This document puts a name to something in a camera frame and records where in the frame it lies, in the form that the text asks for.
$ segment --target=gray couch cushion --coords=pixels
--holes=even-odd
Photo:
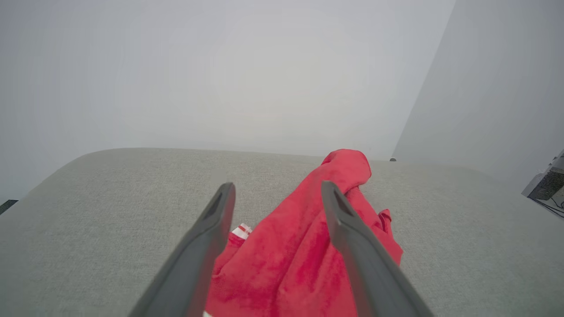
[[[82,156],[0,215],[0,315],[125,315],[219,184],[255,226],[322,157],[114,149]],[[564,222],[476,171],[371,161],[402,270],[439,315],[564,311]]]

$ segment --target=towel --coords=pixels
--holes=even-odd
[[[371,176],[359,151],[331,152],[252,231],[240,226],[215,260],[206,311],[221,316],[356,316],[349,277],[331,244],[321,201],[330,180],[399,265],[389,210],[374,212],[360,185]]]

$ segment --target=small black object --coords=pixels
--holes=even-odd
[[[2,213],[4,213],[5,211],[7,211],[8,208],[12,207],[16,202],[17,202],[17,200],[11,200],[11,199],[10,199],[10,200],[7,200],[5,203],[3,203],[3,204],[0,206],[0,215],[1,215]]]

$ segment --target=fabric texture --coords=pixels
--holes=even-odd
[[[331,152],[246,241],[231,234],[215,260],[206,311],[213,316],[356,316],[345,263],[329,239],[321,182],[338,186],[399,265],[402,250],[391,235],[389,211],[376,214],[358,189],[370,175],[361,152]]]
[[[222,182],[237,187],[231,229],[256,228],[322,160],[163,148],[77,158],[0,215],[0,316],[125,316]],[[369,163],[360,190],[392,210],[400,268],[433,313],[562,315],[564,221],[474,170]]]

